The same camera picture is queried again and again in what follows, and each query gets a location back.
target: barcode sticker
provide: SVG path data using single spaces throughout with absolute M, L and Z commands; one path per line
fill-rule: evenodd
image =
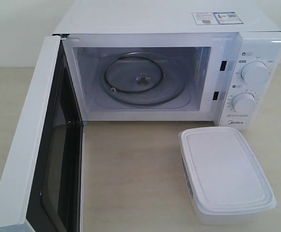
M 219 24 L 243 24 L 235 12 L 213 12 Z
M 197 25 L 218 25 L 218 21 L 213 12 L 192 13 Z

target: white container lid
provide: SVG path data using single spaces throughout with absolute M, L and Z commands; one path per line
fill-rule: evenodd
M 205 214 L 247 214 L 275 207 L 273 191 L 242 134 L 206 127 L 180 134 L 194 197 Z

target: midea logo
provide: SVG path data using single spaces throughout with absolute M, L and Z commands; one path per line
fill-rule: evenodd
M 233 121 L 233 120 L 229 120 L 228 124 L 243 124 L 243 122 L 241 121 Z

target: white wall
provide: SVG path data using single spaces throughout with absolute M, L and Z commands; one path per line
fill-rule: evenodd
M 281 0 L 254 1 L 281 28 Z M 43 37 L 51 35 L 72 2 L 0 0 L 0 67 L 34 66 Z

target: table surface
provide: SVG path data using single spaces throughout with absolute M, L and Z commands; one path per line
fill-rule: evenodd
M 33 69 L 0 69 L 0 177 Z M 178 133 L 211 122 L 91 122 L 85 127 L 84 231 L 281 232 L 281 65 L 251 129 L 242 134 L 277 206 L 252 223 L 206 226 L 193 213 Z

